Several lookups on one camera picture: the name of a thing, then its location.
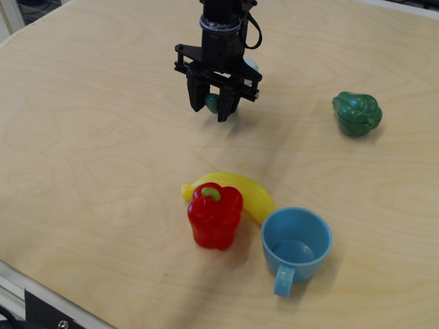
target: toy pepper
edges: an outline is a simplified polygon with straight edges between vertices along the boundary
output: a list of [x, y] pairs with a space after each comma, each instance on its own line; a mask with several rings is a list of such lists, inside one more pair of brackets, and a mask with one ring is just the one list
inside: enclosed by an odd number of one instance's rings
[[332, 104], [340, 127], [349, 136], [368, 134], [383, 118], [377, 100], [367, 94], [342, 91]]
[[229, 248], [241, 221], [241, 193], [234, 187], [209, 182], [199, 185], [192, 199], [187, 215], [196, 243], [204, 248]]

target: red pepper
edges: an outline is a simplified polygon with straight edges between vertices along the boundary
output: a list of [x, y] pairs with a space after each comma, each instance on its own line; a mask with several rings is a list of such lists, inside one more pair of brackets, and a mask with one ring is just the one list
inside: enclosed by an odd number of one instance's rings
[[187, 216], [196, 243], [204, 248], [229, 248], [241, 221], [241, 193], [231, 186], [205, 183], [194, 190], [192, 199]]

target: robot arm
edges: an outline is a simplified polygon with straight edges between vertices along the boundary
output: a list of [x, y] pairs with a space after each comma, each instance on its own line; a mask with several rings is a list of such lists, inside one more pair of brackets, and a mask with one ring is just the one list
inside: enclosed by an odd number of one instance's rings
[[[205, 105], [211, 86], [219, 88], [218, 121], [227, 120], [236, 111], [241, 97], [250, 101], [258, 98], [258, 83], [262, 75], [244, 61], [246, 49], [256, 49], [262, 42], [259, 26], [249, 11], [257, 4], [253, 0], [200, 0], [202, 45], [176, 45], [175, 70], [187, 76], [191, 107], [198, 112]], [[253, 47], [246, 44], [248, 23], [259, 31]]]

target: yellow banana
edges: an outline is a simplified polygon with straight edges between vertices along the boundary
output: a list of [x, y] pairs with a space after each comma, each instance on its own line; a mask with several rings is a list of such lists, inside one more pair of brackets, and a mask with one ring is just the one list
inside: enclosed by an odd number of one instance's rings
[[193, 184], [183, 185], [181, 188], [183, 199], [191, 200], [194, 190], [199, 185], [209, 182], [214, 182], [221, 186], [235, 187], [242, 194], [244, 209], [260, 224], [275, 210], [273, 199], [265, 187], [245, 176], [221, 171], [208, 173], [198, 178]]

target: plastic cup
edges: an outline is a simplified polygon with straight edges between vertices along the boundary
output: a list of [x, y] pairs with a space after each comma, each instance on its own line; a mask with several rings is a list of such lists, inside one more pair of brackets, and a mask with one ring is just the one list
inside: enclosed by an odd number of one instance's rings
[[289, 297], [293, 282], [310, 279], [327, 257], [333, 237], [316, 213], [299, 207], [275, 210], [261, 230], [268, 268], [276, 276], [274, 293]]

